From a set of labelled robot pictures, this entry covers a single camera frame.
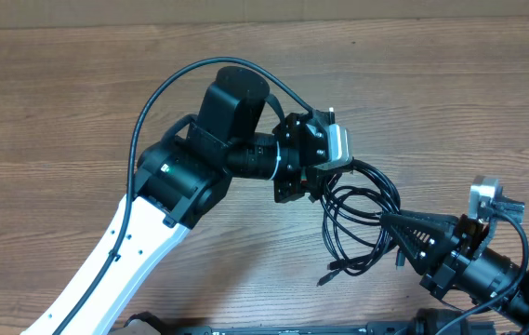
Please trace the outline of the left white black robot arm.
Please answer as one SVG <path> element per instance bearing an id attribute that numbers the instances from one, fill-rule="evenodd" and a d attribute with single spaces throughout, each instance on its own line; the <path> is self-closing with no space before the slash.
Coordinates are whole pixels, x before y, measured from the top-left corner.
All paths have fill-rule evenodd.
<path id="1" fill-rule="evenodd" d="M 332 111 L 286 114 L 270 77 L 221 68 L 197 114 L 132 158 L 126 194 L 83 265 L 31 334 L 105 334 L 154 267 L 226 195 L 235 178 L 271 181 L 277 201 L 330 162 Z"/>

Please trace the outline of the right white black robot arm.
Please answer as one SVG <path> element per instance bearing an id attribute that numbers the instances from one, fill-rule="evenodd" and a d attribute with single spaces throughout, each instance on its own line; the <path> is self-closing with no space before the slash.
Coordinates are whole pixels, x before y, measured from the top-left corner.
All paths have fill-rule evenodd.
<path id="1" fill-rule="evenodd" d="M 522 226 L 505 213 L 492 216 L 507 221 L 521 238 L 520 264 L 487 246 L 484 224 L 466 215 L 460 217 L 404 211 L 384 214 L 380 225 L 396 242 L 399 251 L 421 276 L 420 286 L 441 300 L 450 290 L 465 292 L 474 307 L 434 327 L 430 334 L 448 334 L 465 320 L 484 311 L 494 311 L 529 334 L 529 247 Z"/>

